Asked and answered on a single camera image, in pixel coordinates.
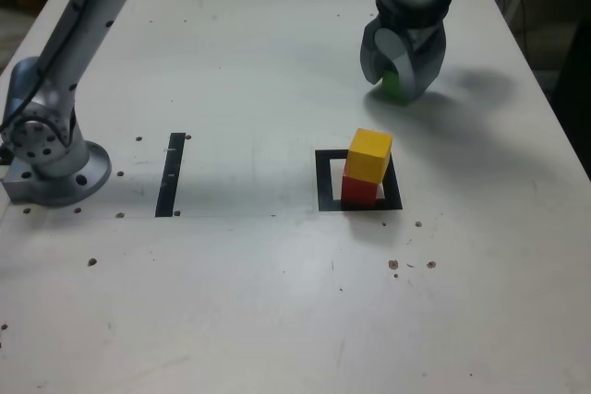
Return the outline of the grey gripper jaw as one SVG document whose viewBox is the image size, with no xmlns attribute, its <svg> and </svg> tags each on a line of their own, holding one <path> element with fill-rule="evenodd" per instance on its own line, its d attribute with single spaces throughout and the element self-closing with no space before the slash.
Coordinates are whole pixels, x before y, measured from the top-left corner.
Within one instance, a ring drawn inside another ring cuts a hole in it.
<svg viewBox="0 0 591 394">
<path fill-rule="evenodd" d="M 370 84 L 377 84 L 383 77 L 386 58 L 380 53 L 374 41 L 375 33 L 381 28 L 378 19 L 371 20 L 364 28 L 361 42 L 361 68 Z"/>
<path fill-rule="evenodd" d="M 396 33 L 379 29 L 374 41 L 386 58 L 382 88 L 399 101 L 420 97 L 440 73 L 446 50 L 442 24 Z"/>
</svg>

